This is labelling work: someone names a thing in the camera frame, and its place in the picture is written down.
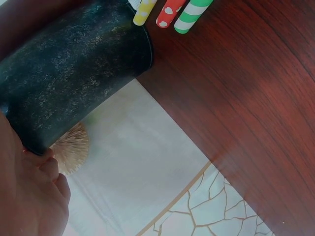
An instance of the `skin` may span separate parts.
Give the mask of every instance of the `skin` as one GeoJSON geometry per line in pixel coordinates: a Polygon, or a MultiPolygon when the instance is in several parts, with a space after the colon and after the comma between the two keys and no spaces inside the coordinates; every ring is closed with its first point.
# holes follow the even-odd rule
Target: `skin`
{"type": "MultiPolygon", "coordinates": [[[[84,0],[7,0],[0,6],[0,61],[37,30],[84,0]]],[[[48,150],[25,151],[0,111],[0,234],[61,236],[68,221],[70,189],[48,150]]]]}
{"type": "Polygon", "coordinates": [[[61,236],[68,221],[70,189],[48,150],[25,151],[0,112],[0,232],[3,236],[61,236]]]}

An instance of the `gold line border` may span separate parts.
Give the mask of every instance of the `gold line border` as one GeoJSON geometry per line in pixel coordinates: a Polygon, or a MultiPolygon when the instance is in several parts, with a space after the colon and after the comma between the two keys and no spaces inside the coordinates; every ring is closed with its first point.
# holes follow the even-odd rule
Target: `gold line border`
{"type": "Polygon", "coordinates": [[[199,171],[199,173],[189,182],[189,184],[174,198],[173,201],[170,202],[169,205],[164,208],[163,211],[160,212],[147,226],[145,226],[136,236],[143,235],[152,225],[154,225],[165,213],[168,212],[172,208],[172,206],[177,203],[181,197],[193,186],[194,183],[202,176],[202,174],[206,171],[206,169],[211,165],[211,162],[208,161],[207,164],[199,171]]]}

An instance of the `finger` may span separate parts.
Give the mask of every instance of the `finger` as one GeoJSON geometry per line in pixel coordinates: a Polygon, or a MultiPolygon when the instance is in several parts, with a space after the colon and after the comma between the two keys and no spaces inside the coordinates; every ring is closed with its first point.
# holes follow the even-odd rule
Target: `finger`
{"type": "Polygon", "coordinates": [[[56,187],[59,189],[59,192],[67,200],[68,204],[70,202],[71,191],[66,177],[63,174],[59,174],[57,181],[55,182],[56,187]]]}
{"type": "Polygon", "coordinates": [[[37,156],[34,153],[24,150],[24,155],[33,165],[39,167],[43,165],[49,158],[54,157],[54,152],[49,148],[43,156],[37,156]]]}
{"type": "Polygon", "coordinates": [[[58,179],[58,161],[55,158],[50,157],[44,164],[39,167],[39,170],[44,172],[51,181],[55,181],[58,179]]]}

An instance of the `hand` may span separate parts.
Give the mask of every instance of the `hand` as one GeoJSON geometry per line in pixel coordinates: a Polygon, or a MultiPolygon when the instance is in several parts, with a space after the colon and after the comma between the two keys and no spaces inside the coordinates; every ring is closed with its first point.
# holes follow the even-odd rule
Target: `hand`
{"type": "Polygon", "coordinates": [[[61,236],[68,221],[70,189],[48,150],[23,149],[0,112],[0,232],[10,236],[61,236]]]}

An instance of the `marble pattern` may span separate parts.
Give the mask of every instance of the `marble pattern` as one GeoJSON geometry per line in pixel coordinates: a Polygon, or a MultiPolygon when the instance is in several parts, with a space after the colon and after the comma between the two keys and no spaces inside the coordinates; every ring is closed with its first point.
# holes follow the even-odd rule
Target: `marble pattern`
{"type": "Polygon", "coordinates": [[[275,236],[224,176],[210,165],[143,236],[275,236]]]}

